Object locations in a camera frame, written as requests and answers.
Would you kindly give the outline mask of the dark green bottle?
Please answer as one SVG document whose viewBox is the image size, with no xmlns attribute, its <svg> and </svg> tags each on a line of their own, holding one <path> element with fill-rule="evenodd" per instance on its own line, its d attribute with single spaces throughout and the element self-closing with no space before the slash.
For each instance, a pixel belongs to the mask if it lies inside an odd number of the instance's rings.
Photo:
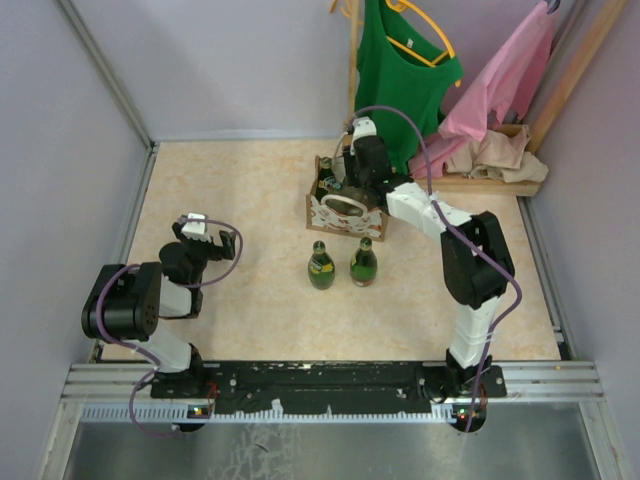
<svg viewBox="0 0 640 480">
<path fill-rule="evenodd" d="M 332 169 L 332 159 L 321 157 L 319 160 L 317 191 L 323 189 L 327 192 L 333 192 L 341 188 L 342 184 L 337 180 Z"/>
</svg>

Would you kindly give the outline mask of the green bottle red label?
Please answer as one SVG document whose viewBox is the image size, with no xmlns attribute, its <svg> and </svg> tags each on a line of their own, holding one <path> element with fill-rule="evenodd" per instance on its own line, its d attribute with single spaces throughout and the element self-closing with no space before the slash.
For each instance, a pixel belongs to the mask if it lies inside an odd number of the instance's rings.
<svg viewBox="0 0 640 480">
<path fill-rule="evenodd" d="M 355 285 L 367 287 L 374 282 L 377 271 L 378 260 L 373 251 L 373 242 L 369 237 L 364 237 L 351 259 L 350 277 Z"/>
</svg>

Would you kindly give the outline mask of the green bottle yellow label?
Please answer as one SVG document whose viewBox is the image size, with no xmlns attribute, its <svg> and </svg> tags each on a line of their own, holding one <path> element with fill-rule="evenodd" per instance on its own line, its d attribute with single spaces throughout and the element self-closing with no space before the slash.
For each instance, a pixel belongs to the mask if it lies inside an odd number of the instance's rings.
<svg viewBox="0 0 640 480">
<path fill-rule="evenodd" d="M 335 263 L 321 240 L 313 244 L 313 253 L 308 261 L 307 272 L 312 286 L 318 290 L 330 288 L 335 280 Z"/>
</svg>

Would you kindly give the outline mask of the clear bottle green cap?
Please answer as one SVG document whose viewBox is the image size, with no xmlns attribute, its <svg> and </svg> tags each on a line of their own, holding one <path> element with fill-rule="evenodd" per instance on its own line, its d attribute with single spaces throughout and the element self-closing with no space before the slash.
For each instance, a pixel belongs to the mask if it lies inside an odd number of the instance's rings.
<svg viewBox="0 0 640 480">
<path fill-rule="evenodd" d="M 369 207 L 366 205 L 365 194 L 361 189 L 343 186 L 340 190 L 336 190 L 335 194 L 340 196 L 340 199 L 329 200 L 327 205 L 336 212 L 358 217 L 368 212 Z"/>
</svg>

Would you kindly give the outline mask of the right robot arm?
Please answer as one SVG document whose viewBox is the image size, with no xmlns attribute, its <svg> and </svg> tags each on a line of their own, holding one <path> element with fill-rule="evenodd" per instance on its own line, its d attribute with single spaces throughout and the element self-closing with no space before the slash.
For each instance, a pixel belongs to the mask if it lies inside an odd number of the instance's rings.
<svg viewBox="0 0 640 480">
<path fill-rule="evenodd" d="M 447 388 L 476 394 L 489 368 L 496 312 L 515 268 L 497 217 L 472 215 L 392 171 L 382 138 L 354 137 L 343 151 L 347 180 L 375 206 L 439 243 L 444 283 L 457 304 L 454 336 L 446 351 Z"/>
</svg>

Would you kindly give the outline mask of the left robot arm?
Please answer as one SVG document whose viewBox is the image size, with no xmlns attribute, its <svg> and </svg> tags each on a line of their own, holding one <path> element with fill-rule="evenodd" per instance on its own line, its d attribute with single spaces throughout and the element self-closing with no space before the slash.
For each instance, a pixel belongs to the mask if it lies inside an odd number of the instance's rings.
<svg viewBox="0 0 640 480">
<path fill-rule="evenodd" d="M 81 313 L 86 337 L 128 348 L 152 365 L 142 381 L 154 398 L 195 398 L 208 384 L 201 354 L 162 322 L 199 316 L 202 288 L 235 269 L 243 250 L 230 224 L 190 213 L 173 223 L 176 240 L 154 262 L 102 267 Z"/>
</svg>

